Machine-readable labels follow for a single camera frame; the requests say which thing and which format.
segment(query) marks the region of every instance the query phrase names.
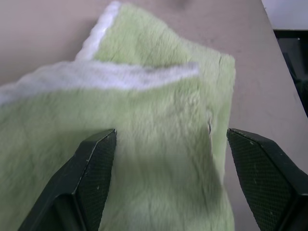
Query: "black object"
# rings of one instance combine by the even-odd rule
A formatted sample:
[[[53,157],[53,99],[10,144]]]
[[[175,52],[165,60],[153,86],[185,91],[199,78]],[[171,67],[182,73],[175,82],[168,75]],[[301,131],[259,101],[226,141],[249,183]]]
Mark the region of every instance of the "black object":
[[[261,231],[307,231],[308,176],[272,140],[232,128],[227,137]]]
[[[84,140],[50,179],[19,231],[97,231],[115,148],[114,129]]]

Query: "towel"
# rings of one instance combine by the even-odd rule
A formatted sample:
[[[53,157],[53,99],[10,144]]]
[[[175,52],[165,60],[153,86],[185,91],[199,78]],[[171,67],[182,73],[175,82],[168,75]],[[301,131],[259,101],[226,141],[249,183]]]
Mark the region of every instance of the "towel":
[[[0,229],[18,229],[83,139],[116,128],[100,230],[234,230],[222,184],[234,75],[232,57],[112,3],[76,61],[0,87]]]

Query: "table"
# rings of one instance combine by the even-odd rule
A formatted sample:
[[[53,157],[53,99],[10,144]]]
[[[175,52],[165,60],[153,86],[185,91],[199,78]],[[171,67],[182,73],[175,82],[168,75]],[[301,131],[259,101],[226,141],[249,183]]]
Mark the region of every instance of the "table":
[[[186,39],[236,59],[230,127],[276,141],[308,172],[308,119],[261,0],[132,0]],[[44,64],[73,60],[107,0],[0,2],[0,83]],[[237,231],[258,226],[227,148],[225,185]]]

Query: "light green towel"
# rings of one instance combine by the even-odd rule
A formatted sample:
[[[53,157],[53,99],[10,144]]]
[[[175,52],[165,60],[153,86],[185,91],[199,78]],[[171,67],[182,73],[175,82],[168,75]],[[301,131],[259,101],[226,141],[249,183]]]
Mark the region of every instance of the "light green towel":
[[[234,230],[221,183],[234,60],[180,39],[131,5],[112,11],[113,17],[99,21],[107,25],[106,33],[99,27],[92,32],[101,36],[94,37],[99,47],[88,39],[78,59],[153,67],[197,61],[201,74],[185,66],[181,77],[173,67],[125,67],[123,72],[122,67],[106,71],[105,64],[74,62],[1,87],[0,230],[16,230],[78,144],[107,128],[116,128],[118,137],[100,230]],[[89,49],[93,55],[83,55]],[[135,89],[149,79],[126,89],[83,85],[108,76],[126,80],[149,75],[160,77],[164,86]],[[171,76],[176,78],[165,81]],[[67,88],[73,77],[79,85]]]

